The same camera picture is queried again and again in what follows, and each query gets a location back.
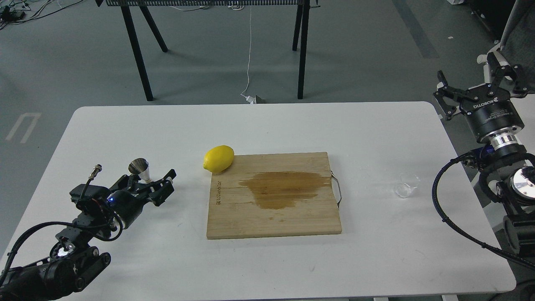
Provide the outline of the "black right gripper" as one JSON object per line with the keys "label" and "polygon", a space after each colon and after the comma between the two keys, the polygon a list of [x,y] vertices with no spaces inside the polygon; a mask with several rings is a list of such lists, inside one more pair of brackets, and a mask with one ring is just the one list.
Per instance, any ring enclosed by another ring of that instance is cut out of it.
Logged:
{"label": "black right gripper", "polygon": [[442,70],[436,73],[439,84],[433,97],[443,111],[443,119],[450,121],[462,112],[477,143],[488,143],[489,135],[504,128],[516,134],[524,128],[523,120],[510,101],[510,92],[500,88],[505,78],[513,82],[514,98],[529,94],[523,67],[519,64],[501,66],[495,55],[489,55],[492,82],[463,91],[451,87]]}

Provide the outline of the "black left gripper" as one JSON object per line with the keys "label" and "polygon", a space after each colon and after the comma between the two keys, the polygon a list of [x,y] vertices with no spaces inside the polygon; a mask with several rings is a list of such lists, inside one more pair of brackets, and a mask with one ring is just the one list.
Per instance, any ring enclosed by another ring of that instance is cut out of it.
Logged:
{"label": "black left gripper", "polygon": [[162,179],[146,184],[139,182],[138,175],[124,174],[110,188],[80,184],[69,195],[75,207],[93,219],[93,225],[107,222],[115,230],[121,222],[126,229],[141,214],[146,203],[159,207],[166,201],[174,192],[175,177],[176,171],[170,169]]}

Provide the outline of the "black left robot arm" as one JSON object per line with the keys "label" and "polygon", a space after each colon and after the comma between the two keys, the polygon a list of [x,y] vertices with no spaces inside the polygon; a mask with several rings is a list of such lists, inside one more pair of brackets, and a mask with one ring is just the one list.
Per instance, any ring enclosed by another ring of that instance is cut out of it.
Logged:
{"label": "black left robot arm", "polygon": [[[1,274],[2,301],[51,301],[84,290],[111,263],[111,255],[90,246],[92,239],[116,240],[142,213],[145,204],[160,206],[174,192],[171,169],[162,179],[141,183],[139,174],[123,175],[112,187],[90,181],[69,194],[80,214],[72,222],[44,222],[26,230],[8,252]],[[61,225],[48,257],[13,267],[23,243],[44,227]]]}

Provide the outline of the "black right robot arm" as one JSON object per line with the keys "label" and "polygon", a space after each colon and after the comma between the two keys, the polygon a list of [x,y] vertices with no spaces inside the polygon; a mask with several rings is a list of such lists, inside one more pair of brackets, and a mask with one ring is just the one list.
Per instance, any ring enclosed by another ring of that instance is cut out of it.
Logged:
{"label": "black right robot arm", "polygon": [[[522,65],[510,65],[496,50],[478,57],[483,63],[485,82],[466,90],[451,86],[442,71],[434,98],[446,120],[461,114],[480,148],[451,159],[436,175],[431,190],[434,208],[453,231],[481,248],[512,263],[534,269],[534,155],[527,152],[516,135],[524,128],[511,99],[532,93]],[[502,204],[506,215],[503,229],[512,251],[482,242],[457,226],[439,204],[438,186],[443,174],[462,163],[479,171],[476,183],[492,201]]]}

